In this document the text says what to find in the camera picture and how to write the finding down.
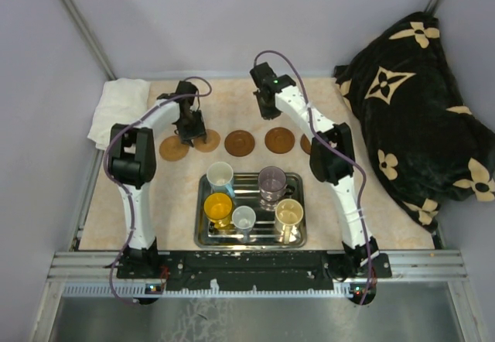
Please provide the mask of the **woven coaster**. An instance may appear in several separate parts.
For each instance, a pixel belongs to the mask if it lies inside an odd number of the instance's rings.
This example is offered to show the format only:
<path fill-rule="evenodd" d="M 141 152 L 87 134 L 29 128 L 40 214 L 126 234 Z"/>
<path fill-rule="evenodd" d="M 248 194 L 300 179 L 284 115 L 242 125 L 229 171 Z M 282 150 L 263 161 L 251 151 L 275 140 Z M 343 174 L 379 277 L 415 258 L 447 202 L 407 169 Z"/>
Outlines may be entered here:
<path fill-rule="evenodd" d="M 178 135 L 167 137 L 159 146 L 159 155 L 169 162 L 183 159 L 188 152 L 189 146 L 183 144 Z"/>
<path fill-rule="evenodd" d="M 193 140 L 193 147 L 199 152 L 212 152 L 220 144 L 220 135 L 213 129 L 207 129 L 206 134 Z"/>

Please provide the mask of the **purple glass mug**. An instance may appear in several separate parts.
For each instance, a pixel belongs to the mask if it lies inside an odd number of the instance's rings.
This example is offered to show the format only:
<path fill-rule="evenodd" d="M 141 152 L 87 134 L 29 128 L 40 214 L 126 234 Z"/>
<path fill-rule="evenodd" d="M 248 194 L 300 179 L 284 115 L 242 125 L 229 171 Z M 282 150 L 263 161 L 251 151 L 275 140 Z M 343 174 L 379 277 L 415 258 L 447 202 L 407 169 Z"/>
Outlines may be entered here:
<path fill-rule="evenodd" d="M 285 172 L 276 166 L 268 166 L 260 171 L 258 189 L 260 204 L 270 209 L 274 209 L 280 200 L 291 197 L 295 192 L 295 188 L 288 185 Z"/>

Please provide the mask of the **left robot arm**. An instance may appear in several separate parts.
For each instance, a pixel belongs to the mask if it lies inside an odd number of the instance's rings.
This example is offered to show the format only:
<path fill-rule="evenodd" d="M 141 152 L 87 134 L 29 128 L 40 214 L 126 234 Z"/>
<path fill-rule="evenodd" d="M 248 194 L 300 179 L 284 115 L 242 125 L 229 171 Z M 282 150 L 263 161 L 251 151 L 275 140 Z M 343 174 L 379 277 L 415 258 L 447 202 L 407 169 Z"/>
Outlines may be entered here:
<path fill-rule="evenodd" d="M 118 277 L 144 279 L 159 276 L 162 259 L 150 214 L 150 184 L 157 162 L 155 137 L 170 125 L 176 126 L 179 145 L 207 139 L 202 111 L 192 109 L 201 94 L 195 77 L 181 80 L 171 94 L 160 94 L 153 106 L 129 125 L 111 127 L 110 142 L 104 152 L 104 172 L 118 186 L 125 211 L 127 238 L 113 263 Z"/>

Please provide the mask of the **wooden coaster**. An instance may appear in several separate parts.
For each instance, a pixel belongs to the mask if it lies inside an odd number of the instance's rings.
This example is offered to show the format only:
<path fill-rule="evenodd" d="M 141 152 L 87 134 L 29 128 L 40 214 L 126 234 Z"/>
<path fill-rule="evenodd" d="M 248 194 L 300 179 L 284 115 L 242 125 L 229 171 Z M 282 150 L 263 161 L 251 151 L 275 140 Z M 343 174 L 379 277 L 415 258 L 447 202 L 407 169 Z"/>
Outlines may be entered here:
<path fill-rule="evenodd" d="M 252 153 L 255 147 L 254 136 L 245 130 L 232 131 L 225 138 L 224 147 L 232 156 L 248 156 Z"/>
<path fill-rule="evenodd" d="M 302 151 L 304 153 L 306 153 L 307 155 L 309 155 L 311 153 L 311 142 L 309 141 L 309 139 L 305 135 L 302 135 L 302 137 L 300 138 L 299 144 L 300 144 Z"/>
<path fill-rule="evenodd" d="M 276 154 L 290 152 L 295 144 L 294 134 L 287 128 L 275 127 L 265 135 L 265 145 L 269 151 Z"/>

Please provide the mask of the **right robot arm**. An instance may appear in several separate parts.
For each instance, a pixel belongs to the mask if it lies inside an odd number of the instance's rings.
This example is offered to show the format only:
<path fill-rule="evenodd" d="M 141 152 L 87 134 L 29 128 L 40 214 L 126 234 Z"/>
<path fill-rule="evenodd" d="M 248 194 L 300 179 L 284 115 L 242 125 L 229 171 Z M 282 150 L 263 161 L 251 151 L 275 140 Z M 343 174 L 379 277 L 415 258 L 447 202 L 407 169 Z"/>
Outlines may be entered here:
<path fill-rule="evenodd" d="M 367 274 L 373 281 L 373 260 L 380 252 L 364 221 L 361 191 L 355 189 L 356 163 L 350 127 L 337 124 L 311 104 L 306 89 L 289 76 L 275 74 L 268 63 L 250 70 L 262 118 L 287 115 L 311 142 L 309 167 L 314 177 L 329 188 L 339 218 L 346 270 L 356 277 Z"/>

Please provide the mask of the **cream mug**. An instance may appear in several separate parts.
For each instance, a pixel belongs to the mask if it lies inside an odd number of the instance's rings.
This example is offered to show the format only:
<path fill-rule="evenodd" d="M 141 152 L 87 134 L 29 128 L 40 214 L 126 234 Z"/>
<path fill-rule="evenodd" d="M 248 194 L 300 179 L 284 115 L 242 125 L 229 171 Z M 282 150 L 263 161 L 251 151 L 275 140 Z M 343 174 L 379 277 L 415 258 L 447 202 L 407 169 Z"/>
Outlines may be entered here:
<path fill-rule="evenodd" d="M 293 231 L 299 229 L 304 216 L 300 202 L 294 199 L 280 200 L 275 208 L 275 228 L 282 235 L 282 243 L 288 244 Z"/>

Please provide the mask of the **white and blue cup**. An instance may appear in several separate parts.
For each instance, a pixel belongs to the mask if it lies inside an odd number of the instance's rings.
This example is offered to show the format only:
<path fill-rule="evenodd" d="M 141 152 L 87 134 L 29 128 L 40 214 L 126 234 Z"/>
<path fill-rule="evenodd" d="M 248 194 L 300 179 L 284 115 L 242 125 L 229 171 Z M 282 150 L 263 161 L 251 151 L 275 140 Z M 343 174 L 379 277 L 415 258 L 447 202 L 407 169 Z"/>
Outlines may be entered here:
<path fill-rule="evenodd" d="M 215 162 L 207 169 L 207 181 L 214 193 L 225 193 L 235 198 L 234 171 L 226 162 Z"/>

